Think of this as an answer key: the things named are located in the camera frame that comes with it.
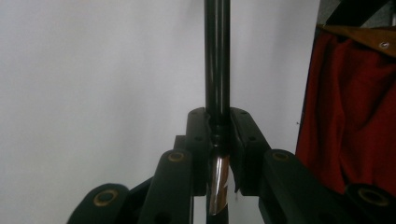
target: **black strap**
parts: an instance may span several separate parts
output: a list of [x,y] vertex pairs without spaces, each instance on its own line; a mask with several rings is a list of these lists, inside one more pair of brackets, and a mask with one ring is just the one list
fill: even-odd
[[389,0],[343,0],[327,25],[362,26]]

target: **white backdrop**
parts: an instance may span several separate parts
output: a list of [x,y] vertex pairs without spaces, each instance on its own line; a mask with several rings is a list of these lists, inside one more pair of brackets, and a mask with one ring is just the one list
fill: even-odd
[[[295,148],[317,13],[232,1],[232,106],[272,147]],[[204,0],[0,1],[1,223],[65,223],[91,189],[152,176],[204,67]],[[257,204],[231,194],[230,223],[262,223]]]

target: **black plastic part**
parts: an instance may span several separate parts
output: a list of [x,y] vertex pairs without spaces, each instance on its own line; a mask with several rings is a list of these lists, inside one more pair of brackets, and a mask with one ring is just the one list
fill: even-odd
[[389,0],[343,0],[335,9],[327,25],[362,26]]
[[186,150],[192,155],[194,196],[206,195],[209,174],[209,116],[205,109],[197,108],[189,113],[186,131]]
[[186,149],[186,135],[177,135],[175,138],[174,149]]
[[230,122],[230,0],[205,0],[206,112],[210,125]]
[[264,153],[271,149],[250,114],[231,108],[231,168],[235,180],[235,192],[259,196]]
[[[288,151],[267,151],[262,172],[260,209],[265,223],[356,223]],[[272,202],[277,202],[275,207],[281,212],[271,210]]]
[[215,216],[206,215],[206,224],[228,224],[228,204]]
[[346,188],[346,200],[354,208],[351,213],[361,223],[396,223],[396,200],[386,191],[366,184],[354,184]]
[[123,219],[127,220],[125,223],[137,223],[143,204],[145,203],[146,196],[149,192],[151,180],[152,178],[146,180],[129,191],[128,200],[122,209]]
[[192,159],[186,150],[161,156],[152,178],[139,224],[192,223]]
[[78,205],[68,224],[125,223],[121,215],[129,190],[123,185],[104,184],[91,190]]

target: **black metal pole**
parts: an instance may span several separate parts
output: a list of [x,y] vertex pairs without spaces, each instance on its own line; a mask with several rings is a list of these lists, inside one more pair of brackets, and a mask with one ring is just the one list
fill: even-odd
[[230,0],[205,0],[205,112],[209,114],[212,158],[207,224],[228,223],[227,179],[230,123]]
[[206,112],[210,124],[230,122],[230,0],[205,0]]

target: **red fabric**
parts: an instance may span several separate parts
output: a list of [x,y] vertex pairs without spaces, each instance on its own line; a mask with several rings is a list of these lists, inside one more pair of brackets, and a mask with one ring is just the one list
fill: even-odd
[[396,196],[396,60],[322,33],[312,55],[297,157],[344,192],[375,185]]

